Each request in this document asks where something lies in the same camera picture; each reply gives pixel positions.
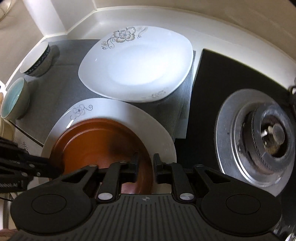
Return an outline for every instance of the black cable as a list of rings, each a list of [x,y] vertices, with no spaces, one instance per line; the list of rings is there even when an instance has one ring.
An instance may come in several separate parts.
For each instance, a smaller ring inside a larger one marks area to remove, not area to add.
[[[4,201],[9,201],[9,202],[12,202],[13,200],[11,199],[7,199],[7,198],[4,198],[4,197],[0,197],[0,199],[4,200]]]

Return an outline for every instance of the plate rim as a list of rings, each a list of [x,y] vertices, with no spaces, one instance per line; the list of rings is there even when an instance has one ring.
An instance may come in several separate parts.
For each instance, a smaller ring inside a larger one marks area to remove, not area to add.
[[[127,26],[127,27],[122,27],[122,28],[120,28],[120,29],[130,28],[130,27],[131,27],[131,26]],[[90,50],[89,50],[89,51],[87,52],[87,54],[84,56],[83,60],[81,61],[80,65],[79,65],[79,68],[78,68],[78,77],[79,77],[80,81],[83,83],[83,85],[84,85],[85,87],[87,87],[89,90],[91,90],[92,92],[94,92],[94,93],[96,93],[96,94],[98,94],[98,95],[101,95],[101,96],[103,96],[103,97],[109,98],[109,99],[114,99],[114,100],[119,100],[119,101],[124,101],[124,102],[130,102],[130,103],[149,103],[149,102],[154,102],[154,101],[157,101],[157,100],[161,100],[161,99],[167,97],[168,95],[170,95],[171,93],[173,93],[173,92],[174,92],[174,91],[175,91],[175,90],[176,90],[176,89],[177,89],[177,88],[183,83],[183,81],[186,79],[187,75],[189,74],[190,69],[191,69],[192,64],[193,64],[193,56],[194,56],[194,54],[193,54],[193,51],[194,51],[194,50],[193,50],[192,43],[191,43],[190,40],[189,40],[187,37],[185,37],[184,35],[182,35],[182,34],[180,34],[180,33],[177,33],[177,32],[175,32],[175,31],[173,31],[173,30],[170,30],[170,29],[161,28],[161,27],[156,27],[156,26],[147,26],[147,25],[133,25],[133,27],[135,27],[135,28],[136,28],[136,27],[148,27],[148,28],[158,28],[158,29],[163,29],[163,30],[165,30],[165,31],[173,32],[173,33],[175,33],[175,34],[177,34],[177,35],[183,37],[185,40],[188,41],[188,43],[190,44],[191,49],[192,49],[192,51],[191,51],[191,57],[190,57],[190,63],[191,63],[191,64],[189,65],[188,69],[186,70],[185,75],[184,75],[184,76],[182,77],[182,79],[178,82],[178,84],[175,85],[174,88],[170,89],[169,92],[167,92],[165,95],[161,95],[160,98],[128,100],[128,99],[126,99],[126,98],[125,98],[125,99],[123,99],[123,98],[121,99],[121,98],[116,98],[116,97],[112,97],[112,96],[104,95],[104,94],[99,93],[98,91],[94,90],[93,88],[87,86],[87,85],[85,84],[85,82],[82,80],[82,78],[80,77],[80,75],[81,75],[81,74],[80,74],[80,72],[81,72],[81,71],[80,71],[81,64],[82,64],[82,62],[84,61],[85,57],[88,55],[88,53],[91,51],[91,49],[92,49],[94,46],[96,46],[96,45],[100,45],[103,41],[105,41],[106,38],[108,38],[108,36],[113,35],[114,32],[105,35],[103,38],[101,38],[97,43],[95,43],[95,44],[90,48]]]
[[[120,104],[123,104],[123,105],[126,105],[126,106],[129,106],[129,108],[133,108],[133,109],[135,109],[135,110],[137,110],[139,113],[142,113],[143,115],[145,115],[146,117],[148,117],[148,118],[150,118],[151,120],[153,120],[153,123],[155,123],[155,125],[157,125],[160,129],[162,129],[163,130],[163,132],[164,133],[166,133],[166,135],[167,135],[167,137],[170,137],[170,141],[171,141],[171,143],[173,144],[173,140],[172,140],[172,138],[171,138],[171,136],[170,136],[170,134],[168,133],[168,131],[155,119],[155,118],[153,118],[151,115],[149,115],[147,112],[145,112],[145,111],[143,111],[142,109],[140,109],[140,108],[138,108],[138,107],[136,107],[136,106],[134,106],[134,105],[131,105],[131,104],[129,104],[129,103],[126,103],[126,102],[123,102],[123,101],[119,101],[119,100],[114,100],[114,99],[105,99],[105,98],[89,98],[89,99],[85,99],[85,100],[82,100],[82,101],[79,101],[79,102],[77,102],[76,104],[74,104],[74,105],[72,105],[59,119],[58,119],[58,121],[55,123],[55,125],[52,127],[52,129],[50,130],[50,132],[49,132],[49,134],[48,134],[48,136],[47,136],[47,138],[46,138],[46,140],[45,140],[45,143],[44,143],[44,146],[43,146],[43,149],[42,149],[42,154],[41,154],[41,156],[43,155],[43,153],[44,153],[44,149],[45,148],[47,148],[47,146],[46,146],[46,143],[47,143],[47,141],[49,140],[49,138],[51,137],[51,135],[52,135],[52,133],[54,132],[54,129],[57,127],[57,125],[59,124],[59,122],[61,122],[62,121],[62,119],[65,117],[65,116],[67,116],[67,114],[73,109],[73,108],[75,108],[75,106],[77,106],[78,104],[82,104],[84,101],[91,101],[91,100],[94,100],[94,101],[103,101],[103,102],[114,102],[114,103],[120,103]],[[77,122],[73,122],[72,124],[76,124],[76,123],[78,123],[78,122],[81,122],[81,121],[84,121],[84,120],[87,120],[87,119],[93,119],[93,118],[100,118],[99,116],[98,116],[98,114],[96,114],[96,115],[94,115],[94,116],[92,116],[92,117],[90,117],[90,118],[81,118],[79,121],[77,121]],[[175,146],[173,145],[173,149],[174,149],[174,157],[175,157],[175,160],[173,161],[173,162],[176,162],[176,149],[175,149]]]

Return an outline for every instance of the round white plate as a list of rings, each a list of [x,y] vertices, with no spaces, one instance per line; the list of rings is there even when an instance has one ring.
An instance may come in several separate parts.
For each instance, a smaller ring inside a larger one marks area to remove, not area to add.
[[[143,142],[152,161],[153,155],[159,153],[162,162],[177,162],[171,136],[152,116],[131,104],[100,98],[86,99],[73,105],[50,131],[41,156],[50,156],[53,145],[67,128],[91,118],[108,118],[128,127]],[[170,192],[168,184],[154,185],[153,193]]]
[[[190,41],[158,27],[119,29],[98,41],[78,76],[91,91],[126,102],[152,102],[184,81],[193,61]]]

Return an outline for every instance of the white tile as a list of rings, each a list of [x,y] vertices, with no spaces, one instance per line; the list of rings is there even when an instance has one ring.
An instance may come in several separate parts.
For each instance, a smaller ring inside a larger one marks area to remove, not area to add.
[[[51,0],[66,30],[94,10],[92,0]]]

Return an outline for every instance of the terracotta plate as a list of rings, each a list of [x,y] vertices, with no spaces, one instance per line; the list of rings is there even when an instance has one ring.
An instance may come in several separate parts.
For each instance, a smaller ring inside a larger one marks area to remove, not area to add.
[[[138,180],[123,184],[121,193],[150,194],[153,170],[149,154],[136,134],[113,120],[96,118],[73,125],[55,143],[50,161],[67,174],[89,164],[107,168],[117,161],[130,161],[135,152],[140,154]]]

